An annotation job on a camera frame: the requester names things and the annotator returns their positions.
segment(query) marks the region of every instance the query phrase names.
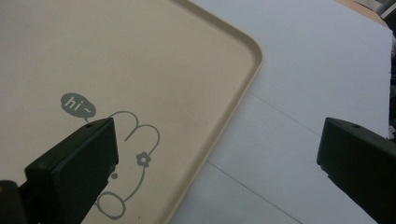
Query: cartoon drawing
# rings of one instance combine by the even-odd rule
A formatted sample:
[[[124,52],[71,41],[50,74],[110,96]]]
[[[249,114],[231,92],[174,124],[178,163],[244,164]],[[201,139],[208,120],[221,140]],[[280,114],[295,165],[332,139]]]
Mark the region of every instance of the cartoon drawing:
[[[92,118],[96,113],[94,105],[76,93],[65,94],[61,103],[64,111],[72,116],[84,118],[87,122],[88,118]],[[156,127],[140,124],[137,115],[130,111],[115,112],[109,117],[116,122],[120,161],[110,176],[107,187],[94,205],[106,217],[117,220],[123,217],[126,203],[142,186],[146,169],[152,161],[151,154],[160,144],[161,136]],[[138,170],[141,170],[141,175],[132,176],[132,171],[137,174]]]

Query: plastic tray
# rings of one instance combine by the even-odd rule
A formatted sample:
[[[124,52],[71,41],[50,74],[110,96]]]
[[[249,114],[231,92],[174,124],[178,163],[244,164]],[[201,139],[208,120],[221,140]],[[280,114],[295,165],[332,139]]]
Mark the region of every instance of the plastic tray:
[[[120,164],[84,223],[166,223],[262,64],[189,1],[0,5],[0,179],[113,117]]]

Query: white surface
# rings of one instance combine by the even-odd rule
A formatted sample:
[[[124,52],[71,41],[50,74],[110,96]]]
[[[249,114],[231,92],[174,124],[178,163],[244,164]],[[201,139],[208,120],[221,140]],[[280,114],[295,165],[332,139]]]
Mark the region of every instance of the white surface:
[[[194,2],[255,38],[265,64],[173,223],[375,223],[316,156],[326,117],[388,135],[391,32],[327,0]]]

